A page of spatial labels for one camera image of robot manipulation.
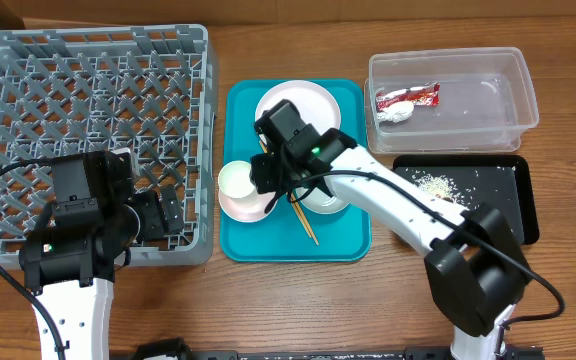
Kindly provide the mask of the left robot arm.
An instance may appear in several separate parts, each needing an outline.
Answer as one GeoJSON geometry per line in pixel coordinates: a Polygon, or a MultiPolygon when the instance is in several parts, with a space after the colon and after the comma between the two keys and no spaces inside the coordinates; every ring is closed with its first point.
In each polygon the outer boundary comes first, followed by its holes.
{"type": "Polygon", "coordinates": [[[138,192],[128,148],[53,158],[55,198],[19,253],[45,359],[106,359],[115,261],[132,243],[160,240],[184,227],[170,186],[138,192]]]}

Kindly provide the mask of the white tissue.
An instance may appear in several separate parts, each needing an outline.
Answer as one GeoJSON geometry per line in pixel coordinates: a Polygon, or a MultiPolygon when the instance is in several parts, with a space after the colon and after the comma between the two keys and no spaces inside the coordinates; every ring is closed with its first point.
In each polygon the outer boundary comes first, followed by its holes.
{"type": "Polygon", "coordinates": [[[409,119],[414,112],[415,105],[411,101],[399,101],[386,106],[377,113],[377,121],[398,123],[409,119]]]}

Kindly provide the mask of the grey bowl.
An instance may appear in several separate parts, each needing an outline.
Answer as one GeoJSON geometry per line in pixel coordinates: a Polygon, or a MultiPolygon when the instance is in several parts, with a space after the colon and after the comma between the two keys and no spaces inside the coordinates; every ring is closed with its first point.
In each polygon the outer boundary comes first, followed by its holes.
{"type": "Polygon", "coordinates": [[[349,205],[348,202],[342,201],[336,197],[330,197],[317,188],[315,188],[307,197],[303,198],[300,203],[308,210],[322,215],[340,212],[349,205]]]}

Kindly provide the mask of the pink small bowl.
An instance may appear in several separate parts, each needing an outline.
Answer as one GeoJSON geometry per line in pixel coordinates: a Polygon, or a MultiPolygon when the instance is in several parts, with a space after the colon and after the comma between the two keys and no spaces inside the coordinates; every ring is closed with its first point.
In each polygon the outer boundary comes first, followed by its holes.
{"type": "Polygon", "coordinates": [[[266,212],[266,206],[274,197],[274,193],[257,194],[248,202],[245,199],[234,199],[227,196],[223,191],[219,191],[219,205],[223,212],[231,219],[242,223],[254,223],[266,218],[273,210],[274,206],[266,212]]]}

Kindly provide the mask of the white cup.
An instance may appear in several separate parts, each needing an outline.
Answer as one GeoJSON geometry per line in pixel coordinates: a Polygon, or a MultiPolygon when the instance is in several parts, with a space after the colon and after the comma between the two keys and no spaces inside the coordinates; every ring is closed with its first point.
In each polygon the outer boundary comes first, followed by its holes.
{"type": "Polygon", "coordinates": [[[218,174],[218,186],[222,193],[234,199],[242,199],[255,191],[250,180],[251,164],[236,160],[225,164],[218,174]]]}

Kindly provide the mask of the red snack wrapper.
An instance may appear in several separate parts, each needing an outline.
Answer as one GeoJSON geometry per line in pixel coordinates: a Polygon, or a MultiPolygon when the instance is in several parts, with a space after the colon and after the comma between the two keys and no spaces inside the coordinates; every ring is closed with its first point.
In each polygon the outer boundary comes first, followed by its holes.
{"type": "Polygon", "coordinates": [[[439,104],[440,84],[438,82],[427,83],[389,92],[376,94],[376,107],[383,111],[387,107],[399,102],[409,101],[414,106],[434,107],[439,104]]]}

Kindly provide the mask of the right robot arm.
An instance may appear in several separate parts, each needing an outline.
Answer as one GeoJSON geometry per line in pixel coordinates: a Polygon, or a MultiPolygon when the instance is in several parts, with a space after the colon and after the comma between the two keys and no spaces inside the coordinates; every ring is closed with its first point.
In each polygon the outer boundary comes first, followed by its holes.
{"type": "Polygon", "coordinates": [[[500,359],[505,330],[530,281],[528,263],[499,210],[469,210],[429,195],[380,164],[344,132],[319,133],[281,100],[254,123],[265,153],[251,159],[261,194],[319,189],[377,218],[424,260],[431,295],[454,326],[455,359],[500,359]]]}

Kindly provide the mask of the white rice pile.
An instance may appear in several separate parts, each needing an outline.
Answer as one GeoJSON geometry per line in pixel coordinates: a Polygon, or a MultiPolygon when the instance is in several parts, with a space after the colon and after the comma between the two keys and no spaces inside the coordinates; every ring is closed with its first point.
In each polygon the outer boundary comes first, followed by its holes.
{"type": "Polygon", "coordinates": [[[414,170],[411,182],[417,188],[436,198],[453,197],[455,199],[454,204],[468,209],[476,209],[481,203],[480,200],[475,199],[476,188],[474,186],[461,186],[454,178],[447,175],[432,175],[424,170],[414,170]]]}

